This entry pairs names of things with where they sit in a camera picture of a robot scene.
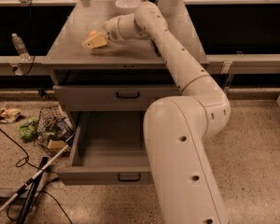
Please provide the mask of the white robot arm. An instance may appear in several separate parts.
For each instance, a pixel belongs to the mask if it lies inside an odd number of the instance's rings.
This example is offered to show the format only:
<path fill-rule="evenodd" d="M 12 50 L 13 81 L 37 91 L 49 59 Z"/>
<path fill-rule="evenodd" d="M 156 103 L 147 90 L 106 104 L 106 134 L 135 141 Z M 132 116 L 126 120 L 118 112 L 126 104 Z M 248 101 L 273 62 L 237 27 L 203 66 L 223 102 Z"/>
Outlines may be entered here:
<path fill-rule="evenodd" d="M 168 28 L 159 8 L 141 3 L 132 14 L 106 21 L 82 42 L 96 49 L 112 41 L 148 37 L 165 60 L 178 96 L 161 98 L 145 114 L 143 132 L 164 224 L 230 224 L 228 212 L 203 148 L 221 132 L 230 102 L 207 71 Z"/>

